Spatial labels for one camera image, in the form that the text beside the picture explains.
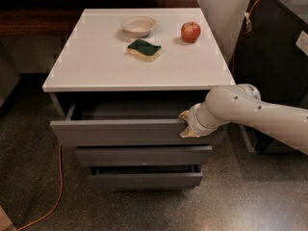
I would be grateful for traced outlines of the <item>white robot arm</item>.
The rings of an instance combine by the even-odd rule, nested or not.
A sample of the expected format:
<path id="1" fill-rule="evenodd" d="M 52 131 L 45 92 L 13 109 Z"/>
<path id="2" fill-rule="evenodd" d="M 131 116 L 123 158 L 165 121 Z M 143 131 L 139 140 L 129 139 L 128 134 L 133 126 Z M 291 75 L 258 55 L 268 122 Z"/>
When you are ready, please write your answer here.
<path id="1" fill-rule="evenodd" d="M 308 111 L 264 102 L 250 84 L 214 87 L 202 103 L 179 117 L 187 123 L 180 133 L 185 139 L 206 137 L 221 125 L 238 123 L 308 154 Z"/>

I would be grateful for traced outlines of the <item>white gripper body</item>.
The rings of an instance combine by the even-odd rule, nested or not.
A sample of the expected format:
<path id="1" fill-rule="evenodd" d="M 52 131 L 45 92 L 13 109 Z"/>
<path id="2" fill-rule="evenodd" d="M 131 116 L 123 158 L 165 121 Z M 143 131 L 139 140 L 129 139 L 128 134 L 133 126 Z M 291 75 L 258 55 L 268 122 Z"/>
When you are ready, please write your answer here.
<path id="1" fill-rule="evenodd" d="M 189 109 L 188 126 L 200 137 L 206 137 L 217 131 L 221 122 L 215 118 L 205 103 L 198 103 Z"/>

